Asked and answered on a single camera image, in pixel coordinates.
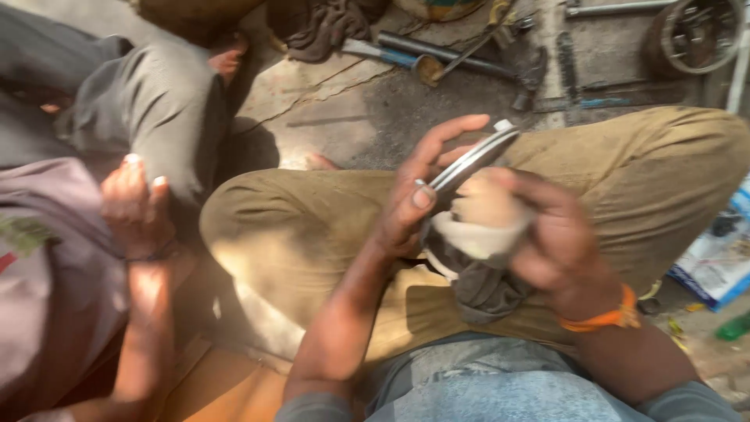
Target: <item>metal pipe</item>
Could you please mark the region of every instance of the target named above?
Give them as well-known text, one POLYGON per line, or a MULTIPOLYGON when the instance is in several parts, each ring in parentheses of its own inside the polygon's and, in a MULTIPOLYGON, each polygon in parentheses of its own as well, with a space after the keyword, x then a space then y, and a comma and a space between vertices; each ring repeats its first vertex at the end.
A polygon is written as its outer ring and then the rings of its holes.
POLYGON ((651 2, 623 3, 621 5, 589 6, 585 8, 565 8, 565 18, 610 16, 618 14, 637 14, 641 12, 658 12, 676 0, 654 0, 651 2))
POLYGON ((748 65, 750 65, 750 0, 745 2, 745 30, 742 33, 737 61, 734 64, 732 85, 729 88, 729 99, 727 100, 727 111, 734 114, 740 111, 748 76, 748 65))
MULTIPOLYGON (((415 40, 414 38, 404 37, 403 35, 396 34, 389 31, 380 31, 377 36, 377 42, 385 47, 391 47, 398 50, 407 51, 415 54, 429 54, 434 56, 441 62, 448 63, 458 56, 461 55, 460 51, 451 50, 446 47, 441 47, 428 42, 415 40)), ((485 59, 478 59, 476 57, 466 57, 466 59, 458 65, 460 68, 472 69, 479 73, 490 75, 493 77, 501 77, 503 79, 512 80, 516 82, 518 80, 518 73, 512 69, 506 68, 500 63, 490 62, 485 59)))

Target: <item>concrete floor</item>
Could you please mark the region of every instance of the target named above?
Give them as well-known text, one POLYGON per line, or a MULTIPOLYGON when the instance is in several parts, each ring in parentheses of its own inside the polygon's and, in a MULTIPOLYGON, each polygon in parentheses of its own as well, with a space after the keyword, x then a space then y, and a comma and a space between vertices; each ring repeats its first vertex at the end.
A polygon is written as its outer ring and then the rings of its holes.
MULTIPOLYGON (((117 32, 137 44, 168 36, 135 16, 126 2, 118 0, 0 1, 95 35, 117 32)), ((627 1, 590 0, 587 4, 627 1)), ((550 51, 549 73, 539 97, 562 94, 554 47, 562 30, 570 31, 573 37, 580 83, 622 80, 643 74, 638 49, 651 17, 565 23, 558 0, 520 3, 527 11, 538 11, 538 26, 529 37, 550 51)), ((482 8, 453 23, 423 24, 391 7, 376 27, 460 49, 481 31, 486 16, 487 8, 482 8)), ((347 168, 393 169, 426 130, 467 113, 489 113, 493 121, 507 118, 526 131, 564 126, 561 113, 537 115, 510 110, 509 104, 515 96, 513 86, 460 69, 432 89, 403 69, 354 56, 334 55, 318 65, 285 60, 269 46, 268 29, 262 18, 261 7, 241 23, 252 40, 252 52, 230 99, 238 112, 230 139, 221 150, 220 181, 260 168, 303 168, 304 156, 309 152, 320 152, 347 168)), ((696 104, 697 82, 689 85, 691 94, 686 104, 696 104)), ((582 122, 600 121, 633 110, 589 111, 583 113, 582 122)), ((750 309, 750 295, 746 294, 718 314, 688 313, 683 307, 694 299, 674 282, 665 283, 660 299, 665 313, 655 318, 655 322, 665 327, 666 315, 672 315, 688 336, 698 340, 710 337, 720 323, 750 309)), ((722 353, 735 355, 740 362, 738 367, 746 367, 750 342, 733 347, 739 350, 725 348, 722 353)))

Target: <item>hand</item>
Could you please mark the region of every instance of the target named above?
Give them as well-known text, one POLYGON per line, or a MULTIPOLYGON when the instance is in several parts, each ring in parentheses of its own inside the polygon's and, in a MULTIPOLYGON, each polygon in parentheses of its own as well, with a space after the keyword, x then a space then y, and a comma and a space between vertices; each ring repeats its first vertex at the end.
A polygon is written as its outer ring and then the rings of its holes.
POLYGON ((528 242, 511 260, 517 276, 547 295, 559 315, 584 320, 615 309, 621 287, 599 254, 593 227, 578 198, 534 173, 492 168, 495 183, 538 213, 528 242))
POLYGON ((158 177, 149 194, 145 177, 143 161, 138 155, 129 154, 101 184, 101 215, 130 259, 160 252, 175 236, 168 214, 167 179, 158 177))
POLYGON ((386 255, 395 258, 413 252, 419 238, 419 221, 435 206, 435 191, 427 185, 416 184, 416 180, 430 182, 472 147, 462 146, 443 152, 443 144, 465 131, 477 131, 489 121, 488 115, 479 114, 458 117, 435 126, 398 168, 388 204, 370 236, 386 255))

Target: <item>gray pants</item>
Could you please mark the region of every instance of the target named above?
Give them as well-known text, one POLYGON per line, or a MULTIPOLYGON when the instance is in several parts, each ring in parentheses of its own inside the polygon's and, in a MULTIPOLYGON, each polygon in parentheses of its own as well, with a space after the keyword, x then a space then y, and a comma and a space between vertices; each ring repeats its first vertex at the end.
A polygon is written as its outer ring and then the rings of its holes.
POLYGON ((0 78, 75 97, 55 130, 43 111, 0 92, 0 169, 135 152, 149 179, 168 178, 172 217, 193 238, 229 121, 208 57, 180 38, 133 48, 0 4, 0 78))

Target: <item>fingernail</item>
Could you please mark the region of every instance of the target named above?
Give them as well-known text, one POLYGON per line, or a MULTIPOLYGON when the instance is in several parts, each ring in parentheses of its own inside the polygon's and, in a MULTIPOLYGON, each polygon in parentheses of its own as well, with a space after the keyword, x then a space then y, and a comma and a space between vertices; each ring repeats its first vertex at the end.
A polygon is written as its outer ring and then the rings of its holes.
POLYGON ((435 191, 428 186, 422 186, 412 195, 412 203, 419 209, 430 206, 435 199, 435 191))

